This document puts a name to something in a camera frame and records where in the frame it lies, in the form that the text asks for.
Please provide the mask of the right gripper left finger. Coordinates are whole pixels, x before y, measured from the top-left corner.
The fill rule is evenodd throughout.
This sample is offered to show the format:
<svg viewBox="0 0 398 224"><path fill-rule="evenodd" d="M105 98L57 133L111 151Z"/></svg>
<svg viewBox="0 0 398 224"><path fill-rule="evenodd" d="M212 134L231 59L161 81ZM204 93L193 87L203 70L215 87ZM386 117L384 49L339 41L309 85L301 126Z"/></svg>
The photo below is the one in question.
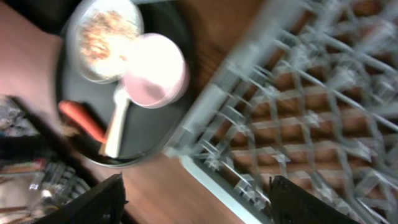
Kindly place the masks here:
<svg viewBox="0 0 398 224"><path fill-rule="evenodd" d="M121 174L114 174L35 224L120 224L126 190Z"/></svg>

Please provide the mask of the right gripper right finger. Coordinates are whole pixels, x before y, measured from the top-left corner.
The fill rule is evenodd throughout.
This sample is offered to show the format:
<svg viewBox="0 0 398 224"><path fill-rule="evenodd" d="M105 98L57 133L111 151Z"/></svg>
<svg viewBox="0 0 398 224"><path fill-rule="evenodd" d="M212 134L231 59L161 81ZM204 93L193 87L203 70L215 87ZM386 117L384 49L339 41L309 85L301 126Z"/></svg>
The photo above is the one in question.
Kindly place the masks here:
<svg viewBox="0 0 398 224"><path fill-rule="evenodd" d="M276 224L359 224L281 175L269 179L268 198Z"/></svg>

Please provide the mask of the white plastic fork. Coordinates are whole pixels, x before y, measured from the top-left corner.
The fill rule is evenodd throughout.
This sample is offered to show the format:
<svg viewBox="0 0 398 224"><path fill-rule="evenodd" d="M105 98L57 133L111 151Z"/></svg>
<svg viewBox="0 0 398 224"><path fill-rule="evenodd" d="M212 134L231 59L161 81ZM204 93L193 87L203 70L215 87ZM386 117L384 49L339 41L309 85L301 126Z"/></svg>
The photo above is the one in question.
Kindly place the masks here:
<svg viewBox="0 0 398 224"><path fill-rule="evenodd" d="M123 84L119 84L113 95L114 112L106 131L106 142L102 143L99 155L117 158L123 136L126 112L130 104L129 96Z"/></svg>

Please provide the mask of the pink bowl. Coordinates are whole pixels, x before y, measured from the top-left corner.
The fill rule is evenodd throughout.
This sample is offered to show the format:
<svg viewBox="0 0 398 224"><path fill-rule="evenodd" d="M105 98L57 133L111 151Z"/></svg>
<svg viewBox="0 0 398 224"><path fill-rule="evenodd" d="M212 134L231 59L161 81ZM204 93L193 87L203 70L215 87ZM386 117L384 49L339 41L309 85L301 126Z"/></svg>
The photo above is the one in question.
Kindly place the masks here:
<svg viewBox="0 0 398 224"><path fill-rule="evenodd" d="M149 109L179 100L188 88L190 72L180 47L168 37L148 33L131 44L122 82L132 102Z"/></svg>

